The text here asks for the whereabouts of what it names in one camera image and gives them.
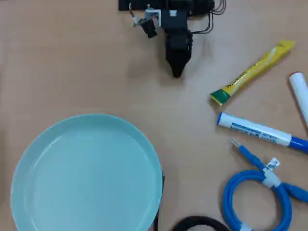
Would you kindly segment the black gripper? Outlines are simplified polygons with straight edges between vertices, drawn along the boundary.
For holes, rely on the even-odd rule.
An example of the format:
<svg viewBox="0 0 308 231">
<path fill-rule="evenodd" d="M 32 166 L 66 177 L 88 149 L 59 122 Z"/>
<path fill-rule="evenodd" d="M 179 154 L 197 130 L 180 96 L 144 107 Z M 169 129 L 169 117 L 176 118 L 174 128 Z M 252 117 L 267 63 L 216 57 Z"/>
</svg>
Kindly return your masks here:
<svg viewBox="0 0 308 231">
<path fill-rule="evenodd" d="M 169 63 L 174 77 L 180 77 L 192 55 L 191 35 L 188 30 L 186 10 L 162 10 L 161 27 L 166 37 L 166 61 Z"/>
</svg>

